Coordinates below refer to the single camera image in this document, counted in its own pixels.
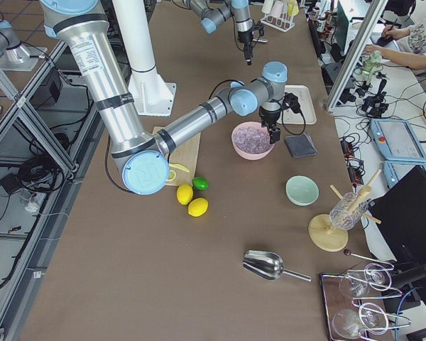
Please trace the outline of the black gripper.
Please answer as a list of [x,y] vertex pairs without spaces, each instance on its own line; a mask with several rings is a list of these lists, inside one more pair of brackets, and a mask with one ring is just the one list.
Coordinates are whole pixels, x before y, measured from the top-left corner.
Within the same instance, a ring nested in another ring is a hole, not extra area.
[[259,107],[259,117],[261,120],[261,127],[268,129],[270,144],[275,144],[280,141],[280,128],[277,125],[282,109],[279,102],[264,102]]
[[238,40],[240,43],[242,43],[243,46],[243,52],[244,52],[244,59],[247,63],[247,65],[252,65],[252,41],[253,41],[253,31],[247,30],[247,31],[239,31],[238,32]]

